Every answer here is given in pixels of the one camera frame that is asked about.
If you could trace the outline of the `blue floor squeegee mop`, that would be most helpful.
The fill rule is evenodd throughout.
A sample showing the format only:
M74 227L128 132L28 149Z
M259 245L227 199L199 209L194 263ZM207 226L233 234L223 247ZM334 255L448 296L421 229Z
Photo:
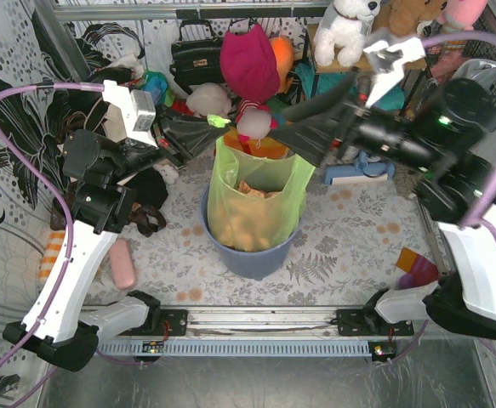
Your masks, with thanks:
M395 175L395 166L387 161L370 162L368 154L361 151L352 164L326 167L323 175L325 185L365 184L386 182Z

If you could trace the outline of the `green trash bag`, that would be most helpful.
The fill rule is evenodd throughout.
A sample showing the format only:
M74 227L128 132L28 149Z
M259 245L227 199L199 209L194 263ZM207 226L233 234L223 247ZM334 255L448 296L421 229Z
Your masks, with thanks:
M306 205L306 187L315 167L293 154L280 160L251 156L216 141L208 194L208 227L222 245L260 252L283 243L297 228ZM241 194L241 181L270 199Z

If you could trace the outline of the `blue trash bin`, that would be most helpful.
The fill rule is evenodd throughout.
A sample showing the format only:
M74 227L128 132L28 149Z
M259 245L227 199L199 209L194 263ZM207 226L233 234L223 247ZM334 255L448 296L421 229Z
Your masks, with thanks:
M262 281L265 277L277 272L285 263L295 236L301 231L298 228L281 244L260 252L241 252L220 244L211 234L208 227L208 194L209 185L202 193L199 216L206 236L217 250L220 261L235 275L245 279Z

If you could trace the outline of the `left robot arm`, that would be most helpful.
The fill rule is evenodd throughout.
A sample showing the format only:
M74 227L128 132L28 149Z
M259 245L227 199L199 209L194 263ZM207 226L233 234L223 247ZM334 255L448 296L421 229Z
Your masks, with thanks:
M197 118L165 109L149 133L157 146L114 142L87 129L68 136L63 172L77 180L77 189L64 211L65 239L37 301L23 320L6 325L3 338L53 366L79 371L105 341L130 330L152 334L165 328L159 300L141 291L91 314L82 311L95 273L135 203L135 190L120 183L159 162L165 139L192 158L230 127L221 116Z

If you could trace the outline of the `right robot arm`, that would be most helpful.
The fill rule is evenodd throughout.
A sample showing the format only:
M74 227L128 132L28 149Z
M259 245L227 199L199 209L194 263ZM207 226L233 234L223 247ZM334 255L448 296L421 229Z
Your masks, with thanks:
M483 186L492 167L472 147L496 128L496 110L477 82L456 78L439 87L406 121L359 105L354 77L327 93L287 108L270 136L313 165L333 141L381 156L420 173L415 195L437 223L454 272L405 290L384 289L364 305L371 332L406 320L432 320L456 334L496 340L496 202Z

